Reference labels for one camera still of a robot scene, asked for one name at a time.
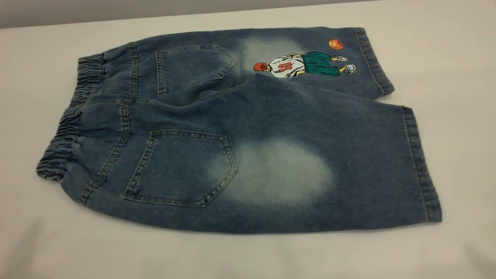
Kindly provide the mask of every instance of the back pocket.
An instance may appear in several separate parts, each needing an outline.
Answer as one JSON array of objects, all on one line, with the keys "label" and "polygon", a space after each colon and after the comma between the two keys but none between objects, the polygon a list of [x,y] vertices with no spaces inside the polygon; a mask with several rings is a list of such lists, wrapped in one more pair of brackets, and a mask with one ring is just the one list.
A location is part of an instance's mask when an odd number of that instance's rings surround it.
[{"label": "back pocket", "polygon": [[213,79],[222,79],[236,60],[219,45],[155,52],[158,96]]},{"label": "back pocket", "polygon": [[145,203],[204,207],[226,187],[236,170],[225,136],[152,131],[122,197]]}]

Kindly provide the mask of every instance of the jersey number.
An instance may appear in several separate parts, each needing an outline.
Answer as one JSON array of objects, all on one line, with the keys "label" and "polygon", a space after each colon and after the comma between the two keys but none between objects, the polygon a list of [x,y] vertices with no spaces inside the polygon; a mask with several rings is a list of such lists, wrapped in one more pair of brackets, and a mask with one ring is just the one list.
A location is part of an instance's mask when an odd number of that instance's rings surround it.
[{"label": "jersey number", "polygon": [[287,63],[279,65],[280,70],[278,70],[278,72],[283,72],[285,70],[291,70],[292,68],[293,68],[293,66],[291,66],[291,62],[287,62]]}]

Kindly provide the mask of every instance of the red hair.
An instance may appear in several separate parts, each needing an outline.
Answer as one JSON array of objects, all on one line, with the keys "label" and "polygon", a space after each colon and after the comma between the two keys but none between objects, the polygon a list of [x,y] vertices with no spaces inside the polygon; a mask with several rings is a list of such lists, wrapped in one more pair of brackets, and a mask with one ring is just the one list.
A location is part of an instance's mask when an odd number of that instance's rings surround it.
[{"label": "red hair", "polygon": [[264,62],[257,63],[257,64],[255,64],[255,66],[253,66],[253,70],[260,70],[260,71],[265,71],[268,68],[269,68],[269,65],[267,65],[267,63],[264,63]]}]

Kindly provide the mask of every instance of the gray wall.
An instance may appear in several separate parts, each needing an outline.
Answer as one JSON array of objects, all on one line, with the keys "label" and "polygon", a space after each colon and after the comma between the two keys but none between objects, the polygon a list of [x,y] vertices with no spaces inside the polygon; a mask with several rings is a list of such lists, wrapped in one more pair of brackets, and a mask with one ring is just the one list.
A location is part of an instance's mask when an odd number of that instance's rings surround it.
[{"label": "gray wall", "polygon": [[0,0],[0,28],[355,1],[361,0]]}]

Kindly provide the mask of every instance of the white jersey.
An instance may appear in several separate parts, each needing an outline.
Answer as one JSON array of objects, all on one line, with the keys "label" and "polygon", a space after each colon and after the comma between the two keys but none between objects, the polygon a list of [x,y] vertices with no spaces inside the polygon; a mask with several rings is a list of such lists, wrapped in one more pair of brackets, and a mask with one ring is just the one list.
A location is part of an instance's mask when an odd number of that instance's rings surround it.
[{"label": "white jersey", "polygon": [[272,60],[269,63],[270,72],[275,77],[290,78],[296,76],[298,71],[305,71],[305,64],[302,57],[284,55]]}]

